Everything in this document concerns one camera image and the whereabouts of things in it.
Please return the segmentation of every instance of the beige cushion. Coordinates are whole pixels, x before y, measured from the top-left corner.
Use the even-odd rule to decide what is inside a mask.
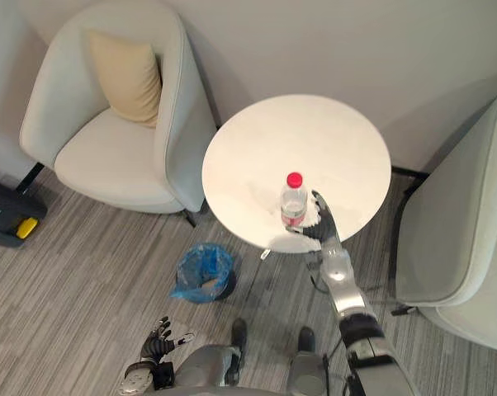
[[[155,127],[161,83],[151,45],[94,30],[88,31],[88,39],[98,81],[113,111]]]

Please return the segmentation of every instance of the white armchair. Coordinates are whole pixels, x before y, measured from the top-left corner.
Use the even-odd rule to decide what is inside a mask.
[[[118,117],[97,82],[87,30],[150,43],[163,80],[155,129]],[[198,211],[215,133],[179,16],[156,0],[91,6],[52,40],[21,127],[21,146],[75,191],[129,210]]]
[[[438,326],[497,349],[497,99],[410,197],[395,283]]]

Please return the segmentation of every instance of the gray carpet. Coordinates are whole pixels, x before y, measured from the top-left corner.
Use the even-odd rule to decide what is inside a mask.
[[[497,351],[445,333],[418,314],[392,318],[388,280],[392,224],[402,191],[394,175],[385,204],[346,243],[358,283],[422,395],[497,396]],[[195,332],[171,356],[177,366],[196,347],[229,340],[241,316],[249,326],[241,385],[285,388],[301,326],[333,349],[338,330],[325,295],[314,290],[305,257],[272,253],[230,234],[208,210],[195,229],[178,214],[118,210],[61,185],[49,171],[35,189],[49,214],[25,246],[0,247],[0,395],[113,395],[155,320]],[[175,264],[194,243],[221,243],[235,255],[238,285],[225,301],[172,299]],[[331,361],[332,394],[346,373],[342,351]]]

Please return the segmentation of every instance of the red bottle cap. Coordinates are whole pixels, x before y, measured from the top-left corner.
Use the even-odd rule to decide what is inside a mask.
[[[303,179],[298,172],[289,173],[289,176],[287,176],[287,185],[290,188],[300,188],[302,182]]]

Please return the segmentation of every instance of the yellow object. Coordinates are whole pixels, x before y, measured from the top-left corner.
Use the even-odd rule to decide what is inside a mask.
[[[34,230],[37,224],[38,224],[37,219],[34,219],[33,217],[24,219],[21,222],[21,224],[19,224],[19,227],[17,227],[17,232],[16,232],[17,237],[25,239]]]
[[[129,121],[154,128],[160,101],[159,66],[150,44],[88,31],[98,81],[111,109]]]

